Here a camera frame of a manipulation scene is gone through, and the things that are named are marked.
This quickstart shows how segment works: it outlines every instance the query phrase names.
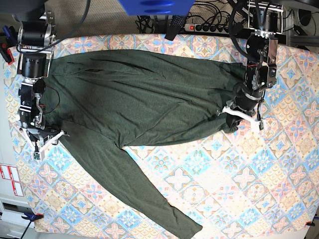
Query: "electrical outlet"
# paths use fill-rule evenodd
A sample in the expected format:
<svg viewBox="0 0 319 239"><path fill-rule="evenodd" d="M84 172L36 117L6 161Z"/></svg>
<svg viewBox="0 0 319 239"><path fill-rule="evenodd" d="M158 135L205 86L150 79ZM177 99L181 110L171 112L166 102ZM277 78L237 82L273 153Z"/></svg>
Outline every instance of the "electrical outlet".
<svg viewBox="0 0 319 239"><path fill-rule="evenodd" d="M228 28L223 26L217 27L216 25L210 25L210 24L193 24L193 23L186 23L184 26L185 31L188 32L203 32L203 33L214 33L217 31L217 33L228 33Z"/></svg>

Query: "patterned tablecloth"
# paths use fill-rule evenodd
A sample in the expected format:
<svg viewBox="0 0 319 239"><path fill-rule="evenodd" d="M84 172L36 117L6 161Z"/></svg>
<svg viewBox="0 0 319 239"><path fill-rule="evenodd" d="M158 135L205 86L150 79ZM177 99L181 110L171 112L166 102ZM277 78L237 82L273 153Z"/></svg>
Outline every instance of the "patterned tablecloth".
<svg viewBox="0 0 319 239"><path fill-rule="evenodd" d="M138 49L223 62L244 62L230 39L180 35L110 35L67 39L55 56ZM169 203L211 229L214 239L301 230L319 205L319 56L280 46L277 85L266 93L261 135L241 123L234 134L164 147L127 147ZM8 120L24 194L38 232L113 239L176 238L101 187L59 144L34 161L15 125L22 80L4 67Z"/></svg>

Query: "black cable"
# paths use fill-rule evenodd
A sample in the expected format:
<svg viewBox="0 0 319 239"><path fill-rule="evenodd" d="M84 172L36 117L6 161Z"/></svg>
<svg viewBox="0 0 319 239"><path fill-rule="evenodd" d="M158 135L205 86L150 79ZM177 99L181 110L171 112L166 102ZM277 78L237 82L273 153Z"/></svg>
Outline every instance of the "black cable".
<svg viewBox="0 0 319 239"><path fill-rule="evenodd" d="M257 21L258 21L258 25L260 27L262 27L262 23L261 23L261 19L260 19L260 9L259 9L259 4L258 4L258 1L256 1L256 18L257 18Z"/></svg>
<svg viewBox="0 0 319 239"><path fill-rule="evenodd" d="M85 6L85 10L84 10L84 13L82 15L82 18L81 20L79 21L79 23L69 32L67 33L66 35L64 35L63 37L61 37L61 39L57 40L56 42L44 47L43 49L41 50L37 50L35 52L21 52L18 48L18 46L16 46L16 50L20 53L23 53L23 54L27 54L27 55L31 55L31 54L35 54L35 53L40 53L41 51L44 51L44 50L47 50L57 44L59 44L61 41L65 40L66 38L69 38L70 36L73 35L74 32L76 32L80 26L83 24L88 12L89 12L89 8L90 8L90 4L91 4L91 0L86 0L86 6Z"/></svg>
<svg viewBox="0 0 319 239"><path fill-rule="evenodd" d="M315 24L315 33L314 33L314 36L317 34L317 23L316 23L316 20L315 20L315 18L314 18L314 14L316 14L316 13L319 13L319 11L315 11L315 12L312 12L311 13L311 17L312 17L312 19L314 20L314 24ZM309 16L309 14L307 14L307 15L304 15L302 18L300 18L300 20L299 20L299 22L298 22L298 25L301 23L301 21L306 17L306 16Z"/></svg>
<svg viewBox="0 0 319 239"><path fill-rule="evenodd" d="M283 30L283 32L285 32L285 31L290 31L290 30L292 30L292 29L294 29L295 27L293 26L292 28L289 28L289 29L287 29L287 30Z"/></svg>
<svg viewBox="0 0 319 239"><path fill-rule="evenodd" d="M25 230L24 230L24 232L23 232L23 234L22 234L20 239L22 239L24 237L24 234L26 233L26 231L30 227L31 223L32 223L32 221L29 222L28 226L25 228ZM3 238L3 237L0 237L0 239L18 239L18 238Z"/></svg>
<svg viewBox="0 0 319 239"><path fill-rule="evenodd" d="M216 11L216 13L212 12L212 13L214 14L214 16L211 16L210 18L208 18L208 19L202 24L202 26L204 26L205 24L208 24L209 20L211 20L212 18L214 19L214 20L213 20L213 22L214 22L218 14L220 14L220 16L221 16L221 18L220 18L220 22L221 22L222 14L221 14L220 9L219 9L218 7L216 7L216 6L213 5L213 4L212 4L212 5L210 5L210 4L196 4L196 2L195 2L195 4L194 4L195 6L209 6L209 7L212 7L212 8Z"/></svg>
<svg viewBox="0 0 319 239"><path fill-rule="evenodd" d="M226 17L226 19L229 19L230 14L229 14L228 12L226 12L226 11L221 11L220 14L222 14L222 13L227 13L228 16ZM220 18L220 20L218 21L217 25L220 25L220 23L221 23L223 17L225 17L225 16L221 15L221 18ZM214 20L209 24L209 27L212 26L212 24L215 22L215 19L216 19L216 18L214 18Z"/></svg>
<svg viewBox="0 0 319 239"><path fill-rule="evenodd" d="M268 3L265 11L264 11L264 18L263 18L263 22L261 22L261 13L260 13L260 8L259 8L259 4L258 4L258 1L256 1L256 17L257 17L257 21L258 21L258 25L260 27L263 27L266 23L266 14L267 14L267 11L268 11L268 8L270 7L270 4L271 3Z"/></svg>
<svg viewBox="0 0 319 239"><path fill-rule="evenodd" d="M28 226L26 227L26 229L24 230L22 236L20 239L22 239L24 237L24 234L26 233L26 231L28 230L28 228L30 227L30 224L32 223L32 221L29 222Z"/></svg>
<svg viewBox="0 0 319 239"><path fill-rule="evenodd" d="M139 33L154 33L154 24L150 26L151 18L149 16L137 16L138 20L135 21Z"/></svg>
<svg viewBox="0 0 319 239"><path fill-rule="evenodd" d="M246 4L246 1L244 1L244 0L241 2L238 2L236 4L236 6L234 7L234 9L232 10L231 15L229 17L228 34L229 34L235 48L237 49L237 51L239 51L239 53L242 54L244 57L246 57L249 61L256 62L256 59L254 57L248 55L243 49L241 49L241 47L239 46L239 44L237 42L235 35L233 34L233 23L234 23L235 14L239 9L242 9L245 4Z"/></svg>
<svg viewBox="0 0 319 239"><path fill-rule="evenodd" d="M202 19L203 21L206 21L201 15L192 15L192 16L188 16L186 19L190 19L192 17L199 17L200 19Z"/></svg>
<svg viewBox="0 0 319 239"><path fill-rule="evenodd" d="M46 86L47 86L48 88L54 90L54 91L58 94L59 101L58 101L58 104L56 105L56 107L55 107L53 110L51 110L51 111L49 111L49 112L43 112L44 115L47 115L47 114L49 114L49 113L54 112L54 111L59 107L59 105L60 105L60 95L59 95L59 92L58 92L56 89L52 88L51 86L49 86L49 85L47 85L47 84L46 84Z"/></svg>
<svg viewBox="0 0 319 239"><path fill-rule="evenodd" d="M311 18L314 20L314 24L315 24L315 33L314 33L314 36L315 36L317 34L317 23L314 16L311 16Z"/></svg>
<svg viewBox="0 0 319 239"><path fill-rule="evenodd" d="M265 25L265 23L266 23L266 15L267 15L267 11L268 11L268 9L269 9L269 7L270 7L270 3L268 3L268 5L267 5L267 7L266 7L266 9L265 9L265 12L264 12L264 19L263 19L263 22L262 22L262 27Z"/></svg>
<svg viewBox="0 0 319 239"><path fill-rule="evenodd" d="M283 19L287 19L292 12L294 13L294 18L295 18L295 11L293 9L291 9L290 12L288 13L288 16L284 17Z"/></svg>
<svg viewBox="0 0 319 239"><path fill-rule="evenodd" d="M209 2L209 3L212 3L212 2L219 2L219 3L224 4L224 5L228 4L227 2L222 2L221 0L215 0L215 1L205 1L205 2Z"/></svg>
<svg viewBox="0 0 319 239"><path fill-rule="evenodd" d="M29 135L32 137L33 142L34 142L34 151L35 152L39 152L39 148L38 148L38 144L36 143L36 138L34 137L34 135L32 133L29 132Z"/></svg>

